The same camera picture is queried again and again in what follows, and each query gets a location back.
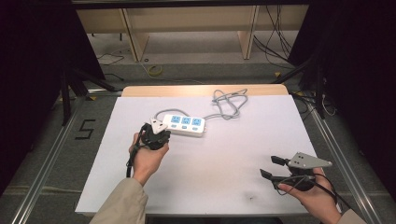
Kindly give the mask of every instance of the gray mounting plate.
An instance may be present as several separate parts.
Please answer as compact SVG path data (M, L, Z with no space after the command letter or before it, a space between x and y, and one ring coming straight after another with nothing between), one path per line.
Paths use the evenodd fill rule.
M330 161L324 161L322 159L307 155L303 152L297 152L289 161L289 166L300 169L312 169L316 167L332 166L332 163Z

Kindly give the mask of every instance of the person's left hand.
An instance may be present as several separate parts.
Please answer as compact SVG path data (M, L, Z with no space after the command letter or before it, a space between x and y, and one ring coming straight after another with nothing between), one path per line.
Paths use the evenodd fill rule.
M134 141L129 147L129 153L134 148L138 133L134 134ZM169 150L168 143L165 143L163 147L158 150L150 150L141 147L137 150L136 156L134 157L134 175L132 178L136 179L142 186L145 186L151 175L153 175L160 167L163 156Z

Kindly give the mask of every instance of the gray carpet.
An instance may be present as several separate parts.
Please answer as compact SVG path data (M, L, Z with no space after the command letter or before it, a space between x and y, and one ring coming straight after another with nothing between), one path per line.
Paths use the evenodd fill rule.
M139 64L103 65L102 68L106 74L114 74L124 79L121 81L113 75L106 75L107 82L119 88L131 85L197 84L188 80L152 79ZM271 64L165 64L163 65L163 73L159 77L177 80L194 79L205 84L255 84L270 83L275 80L275 72L284 74L286 71L288 69L278 68ZM286 82L290 91L298 90L296 85L298 80L299 77L295 77ZM89 89L98 88L91 82L87 82L87 86ZM88 223L91 220L89 217L76 214L74 209L78 203L79 192L82 191L91 170L116 99L116 96L98 96L93 101L87 99L84 102L45 184L46 188L38 198L28 219L28 223ZM295 102L299 111L305 111L305 104L301 101ZM36 140L32 152L27 155L10 184L11 187L19 188L10 188L15 190L8 190L0 198L0 223L10 222L21 203L23 194L26 192L25 186L30 186L33 183L41 164L61 129L62 112L62 103L57 102L49 114L45 128ZM312 115L307 111L302 113L301 117L304 119L305 128L318 156L324 160L333 161L332 154ZM84 119L94 119L94 121L86 122L84 125L86 128L92 128L93 132L91 138L78 140L76 138L87 136L87 133L79 131ZM342 146L350 164L354 167L359 180L369 193L383 222L396 223L394 201L378 181L366 159L359 153L359 149L343 119L338 115L326 116L326 122L331 127L338 143ZM359 207L351 196L337 164L332 168L326 168L325 172L334 183L335 188L359 213ZM281 219L284 223L318 223L311 216L282 217Z

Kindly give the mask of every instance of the hand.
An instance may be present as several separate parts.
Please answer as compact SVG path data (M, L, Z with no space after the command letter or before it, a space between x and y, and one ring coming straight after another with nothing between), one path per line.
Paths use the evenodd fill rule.
M314 174L324 175L321 168L314 168ZM332 190L329 181L323 176L316 175L318 184L328 190ZM308 191L299 191L290 185L279 184L278 187L298 199L305 209L324 224L337 223L341 214L338 212L334 199L323 189L314 186Z
M138 133L134 134L134 141L129 147L129 153L134 148ZM152 174L154 174L160 167L163 156L169 150L168 143L165 143L162 148L158 150L150 150L141 147L134 157L134 175L132 178L136 179L142 186L145 186Z

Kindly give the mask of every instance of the power outlet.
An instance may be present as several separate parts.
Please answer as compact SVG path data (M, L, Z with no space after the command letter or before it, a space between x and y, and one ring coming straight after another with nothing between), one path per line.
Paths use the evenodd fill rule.
M202 137L205 132L205 120L180 115L165 115L163 124L167 125L166 130L174 134Z

